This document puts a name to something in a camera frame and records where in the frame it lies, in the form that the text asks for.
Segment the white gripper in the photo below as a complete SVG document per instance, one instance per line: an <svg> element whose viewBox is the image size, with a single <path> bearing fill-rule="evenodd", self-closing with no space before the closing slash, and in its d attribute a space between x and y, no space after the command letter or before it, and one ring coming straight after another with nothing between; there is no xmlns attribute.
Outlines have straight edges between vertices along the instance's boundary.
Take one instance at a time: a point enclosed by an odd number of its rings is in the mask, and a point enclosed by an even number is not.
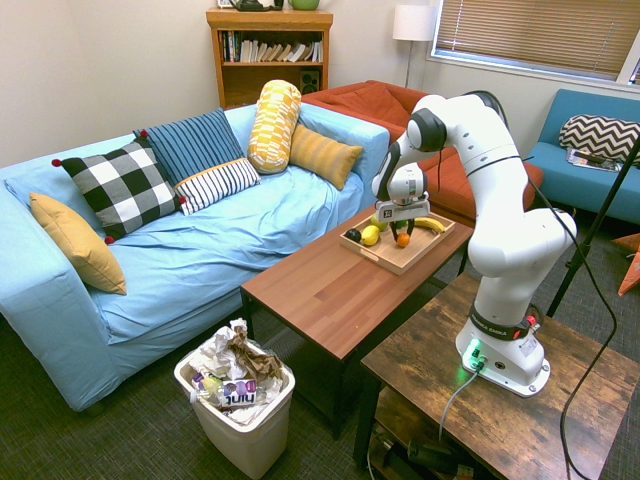
<svg viewBox="0 0 640 480"><path fill-rule="evenodd" d="M398 240L397 221L407 220L406 233L410 237L415 226L414 219L426 217L431 211L430 203L424 196L388 201L378 200L375 207L377 220L389 223L395 242Z"/></svg>

